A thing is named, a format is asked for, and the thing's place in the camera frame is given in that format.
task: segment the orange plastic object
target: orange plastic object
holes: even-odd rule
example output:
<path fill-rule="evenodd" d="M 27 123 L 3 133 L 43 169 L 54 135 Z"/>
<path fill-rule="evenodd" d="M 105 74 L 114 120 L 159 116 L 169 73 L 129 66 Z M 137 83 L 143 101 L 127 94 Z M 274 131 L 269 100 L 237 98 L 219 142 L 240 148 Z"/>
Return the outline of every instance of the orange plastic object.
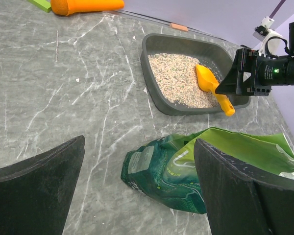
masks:
<path fill-rule="evenodd" d="M 55 14 L 68 16 L 76 12 L 111 11 L 124 7 L 123 0 L 51 0 Z"/>
<path fill-rule="evenodd" d="M 232 116 L 235 114 L 235 109 L 229 98 L 224 94 L 216 94 L 216 88 L 219 82 L 216 80 L 213 73 L 202 65 L 196 65 L 196 73 L 199 87 L 205 92 L 212 92 L 217 98 L 222 110 L 225 112 L 225 115 Z"/>
<path fill-rule="evenodd" d="M 170 28 L 174 28 L 174 29 L 177 29 L 177 30 L 188 32 L 188 28 L 187 27 L 182 26 L 182 25 L 179 25 L 179 24 L 175 24 L 175 23 L 171 23 L 170 24 Z"/>

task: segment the wall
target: wall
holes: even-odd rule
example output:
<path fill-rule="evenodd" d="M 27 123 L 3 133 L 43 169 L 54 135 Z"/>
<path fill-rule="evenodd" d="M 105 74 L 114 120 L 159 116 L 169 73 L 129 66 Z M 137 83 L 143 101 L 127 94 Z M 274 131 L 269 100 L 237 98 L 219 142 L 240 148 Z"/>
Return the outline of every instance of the wall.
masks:
<path fill-rule="evenodd" d="M 294 14 L 282 23 L 276 31 L 289 41 L 289 23 L 294 22 Z M 277 55 L 285 55 L 284 43 L 280 44 Z M 273 95 L 290 131 L 294 136 L 294 86 L 273 87 Z"/>
<path fill-rule="evenodd" d="M 254 28 L 280 0 L 124 0 L 123 10 L 185 25 L 236 44 L 254 47 Z M 287 0 L 274 17 L 273 28 L 294 13 Z"/>

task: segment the green bag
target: green bag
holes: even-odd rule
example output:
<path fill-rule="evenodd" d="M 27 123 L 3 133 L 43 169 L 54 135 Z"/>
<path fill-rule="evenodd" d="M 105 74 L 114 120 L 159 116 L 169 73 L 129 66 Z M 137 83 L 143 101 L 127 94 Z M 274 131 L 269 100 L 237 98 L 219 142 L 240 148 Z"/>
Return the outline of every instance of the green bag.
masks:
<path fill-rule="evenodd" d="M 128 152 L 121 179 L 172 209 L 206 213 L 194 162 L 198 138 L 267 172 L 294 172 L 294 154 L 283 134 L 253 136 L 208 128 L 189 136 L 168 135 Z"/>

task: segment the orange cylinder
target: orange cylinder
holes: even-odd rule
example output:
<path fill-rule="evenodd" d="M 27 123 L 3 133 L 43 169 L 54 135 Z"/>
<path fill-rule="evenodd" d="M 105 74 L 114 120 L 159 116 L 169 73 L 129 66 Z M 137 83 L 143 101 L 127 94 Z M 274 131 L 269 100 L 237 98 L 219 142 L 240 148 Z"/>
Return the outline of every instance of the orange cylinder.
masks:
<path fill-rule="evenodd" d="M 124 7 L 123 0 L 51 0 L 55 14 L 68 16 L 76 12 L 111 11 Z"/>

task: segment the gray marble floor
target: gray marble floor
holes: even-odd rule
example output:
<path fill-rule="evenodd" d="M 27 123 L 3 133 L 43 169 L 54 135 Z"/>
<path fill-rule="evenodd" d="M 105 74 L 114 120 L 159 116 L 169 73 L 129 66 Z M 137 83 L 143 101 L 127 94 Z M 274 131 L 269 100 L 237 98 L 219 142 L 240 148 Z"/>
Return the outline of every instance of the gray marble floor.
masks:
<path fill-rule="evenodd" d="M 108 13 L 66 18 L 25 0 L 0 1 L 0 167 L 86 138 L 65 235 L 210 233 L 206 215 L 171 211 L 120 180 L 126 153 L 147 141 L 216 126 L 283 132 L 293 142 L 271 97 L 252 98 L 233 117 L 159 112 L 144 91 L 139 61 L 149 33 L 212 41 L 231 56 L 238 48 Z"/>

